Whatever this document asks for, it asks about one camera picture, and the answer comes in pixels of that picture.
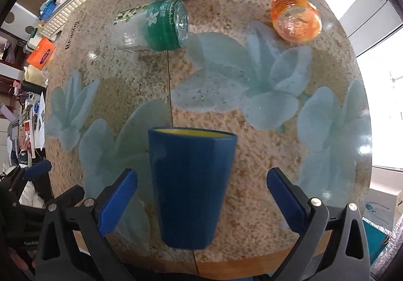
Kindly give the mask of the blue plastic basket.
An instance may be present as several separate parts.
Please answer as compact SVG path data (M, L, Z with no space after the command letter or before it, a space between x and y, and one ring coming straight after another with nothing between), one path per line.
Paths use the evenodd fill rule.
M39 20L47 22L57 7L57 0L47 0L40 8Z

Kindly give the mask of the blue cup yellow inside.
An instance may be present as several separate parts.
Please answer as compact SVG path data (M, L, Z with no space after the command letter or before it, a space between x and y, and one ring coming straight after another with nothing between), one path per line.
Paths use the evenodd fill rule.
M199 250L214 239L238 137L194 128L148 131L154 200L162 241Z

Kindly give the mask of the orange tissue pack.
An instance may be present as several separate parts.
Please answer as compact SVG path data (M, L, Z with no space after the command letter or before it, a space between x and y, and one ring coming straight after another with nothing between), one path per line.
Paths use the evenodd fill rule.
M42 38L36 49L27 58L27 62L36 69L42 70L54 51L53 42L47 38Z

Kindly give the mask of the white paper sheet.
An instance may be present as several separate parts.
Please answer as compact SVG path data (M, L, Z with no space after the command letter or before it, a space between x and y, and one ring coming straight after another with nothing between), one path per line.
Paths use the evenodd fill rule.
M41 94L34 106L34 144L36 149L44 149L45 143L45 101Z

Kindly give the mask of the orange plastic jar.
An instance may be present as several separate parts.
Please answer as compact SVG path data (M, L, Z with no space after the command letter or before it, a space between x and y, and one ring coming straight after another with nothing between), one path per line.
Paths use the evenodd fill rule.
M322 20L308 0L272 0L271 20L277 34L290 43L305 43L317 37Z

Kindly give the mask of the green label clear bottle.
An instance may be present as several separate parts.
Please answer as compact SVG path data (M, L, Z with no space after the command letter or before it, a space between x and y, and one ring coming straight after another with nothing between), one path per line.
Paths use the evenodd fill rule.
M177 50L186 45L188 34L188 11L181 0L156 1L120 11L112 27L113 43L131 52Z

